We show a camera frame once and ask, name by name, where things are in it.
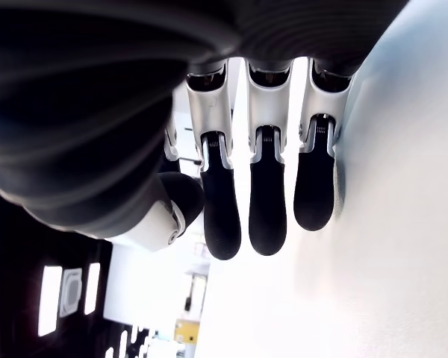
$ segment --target robotic hand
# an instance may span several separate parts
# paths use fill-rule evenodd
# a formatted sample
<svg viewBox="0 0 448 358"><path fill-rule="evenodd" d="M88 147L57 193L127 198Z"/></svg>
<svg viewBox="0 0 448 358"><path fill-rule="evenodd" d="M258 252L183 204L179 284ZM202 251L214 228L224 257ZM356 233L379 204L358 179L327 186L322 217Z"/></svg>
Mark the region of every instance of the robotic hand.
<svg viewBox="0 0 448 358"><path fill-rule="evenodd" d="M272 255L287 231L293 59L311 58L293 210L319 230L332 215L333 145L352 76L405 3L0 0L0 195L58 230L147 251L173 243L204 205L209 250L230 259L241 234L227 59L244 57L249 238ZM178 173L170 119L183 81L203 190Z"/></svg>

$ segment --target black fingertip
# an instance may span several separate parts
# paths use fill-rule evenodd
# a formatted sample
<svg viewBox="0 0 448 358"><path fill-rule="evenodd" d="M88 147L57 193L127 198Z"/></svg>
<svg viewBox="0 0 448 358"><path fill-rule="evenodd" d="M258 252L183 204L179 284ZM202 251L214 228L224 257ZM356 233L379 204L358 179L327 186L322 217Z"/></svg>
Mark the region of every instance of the black fingertip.
<svg viewBox="0 0 448 358"><path fill-rule="evenodd" d="M293 212L308 231L326 226L334 210L334 158L326 152L299 154Z"/></svg>
<svg viewBox="0 0 448 358"><path fill-rule="evenodd" d="M229 260L240 248L239 212L231 169L215 166L201 173L205 193L204 232L209 252Z"/></svg>
<svg viewBox="0 0 448 358"><path fill-rule="evenodd" d="M261 255L274 255L282 248L287 235L287 214L284 198L284 164L274 152L273 130L262 135L262 157L251 164L251 200L249 206L249 238Z"/></svg>

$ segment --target white panel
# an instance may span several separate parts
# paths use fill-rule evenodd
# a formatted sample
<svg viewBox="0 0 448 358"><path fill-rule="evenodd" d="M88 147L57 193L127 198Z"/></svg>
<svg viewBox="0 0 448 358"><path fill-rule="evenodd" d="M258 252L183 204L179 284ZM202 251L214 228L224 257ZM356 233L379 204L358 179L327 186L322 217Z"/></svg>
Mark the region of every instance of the white panel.
<svg viewBox="0 0 448 358"><path fill-rule="evenodd" d="M181 173L189 175L192 178L200 178L199 166L189 160L180 160Z"/></svg>
<svg viewBox="0 0 448 358"><path fill-rule="evenodd" d="M191 309L189 311L188 319L200 321L205 290L206 279L204 277L195 276L191 296Z"/></svg>
<svg viewBox="0 0 448 358"><path fill-rule="evenodd" d="M233 57L229 59L229 99L231 101L231 108L233 109L236 101L237 83L239 80L241 61L243 61L243 59L240 57Z"/></svg>
<svg viewBox="0 0 448 358"><path fill-rule="evenodd" d="M60 266L45 266L43 268L40 311L38 314L38 336L45 336L57 328L62 272L63 269Z"/></svg>
<svg viewBox="0 0 448 358"><path fill-rule="evenodd" d="M177 241L173 246L180 248ZM114 244L104 317L124 324L145 322L147 327L156 327L160 332L173 332L175 319L183 307L178 295L184 271L180 253L169 248L146 254Z"/></svg>
<svg viewBox="0 0 448 358"><path fill-rule="evenodd" d="M189 110L189 99L187 98L187 89L186 86L183 87L186 91L186 101L187 101L187 111L178 111L175 110L173 112L172 117L174 118L174 123L176 126L176 130L178 131L178 141L179 141L179 134L185 129L185 128L192 128L193 123L191 122L191 115Z"/></svg>
<svg viewBox="0 0 448 358"><path fill-rule="evenodd" d="M178 128L178 144L176 145L180 158L198 160L199 156L196 150L196 140L194 132L184 128Z"/></svg>
<svg viewBox="0 0 448 358"><path fill-rule="evenodd" d="M174 90L172 105L175 112L189 113L189 99L184 82Z"/></svg>

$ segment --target white surface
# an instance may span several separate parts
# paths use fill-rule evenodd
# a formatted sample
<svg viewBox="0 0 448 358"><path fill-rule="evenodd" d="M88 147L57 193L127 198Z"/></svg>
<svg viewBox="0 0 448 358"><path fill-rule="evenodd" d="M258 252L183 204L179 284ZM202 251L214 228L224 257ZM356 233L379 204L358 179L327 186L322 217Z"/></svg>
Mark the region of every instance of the white surface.
<svg viewBox="0 0 448 358"><path fill-rule="evenodd" d="M190 114L175 113L174 120L178 131L178 144L176 148L178 149L179 157L198 160L199 157L195 146L194 133L185 129L193 127Z"/></svg>
<svg viewBox="0 0 448 358"><path fill-rule="evenodd" d="M176 358L178 348L176 342L153 339L149 345L147 358Z"/></svg>
<svg viewBox="0 0 448 358"><path fill-rule="evenodd" d="M60 298L61 266L43 268L42 288L40 292L40 311L38 313L38 336L45 336L56 330L58 300Z"/></svg>
<svg viewBox="0 0 448 358"><path fill-rule="evenodd" d="M98 293L99 263L90 264L88 271L87 291L84 302L84 314L89 315L96 308L96 294Z"/></svg>
<svg viewBox="0 0 448 358"><path fill-rule="evenodd" d="M160 337L174 337L175 321L186 294L183 273L193 257L192 237L180 237L168 249L147 254L113 245L103 316L124 324L155 327Z"/></svg>
<svg viewBox="0 0 448 358"><path fill-rule="evenodd" d="M237 90L243 244L211 266L196 358L448 358L448 0L410 3L362 66L336 148L345 202L316 233L292 212L304 71L298 60L288 234L273 257L248 239L246 93Z"/></svg>

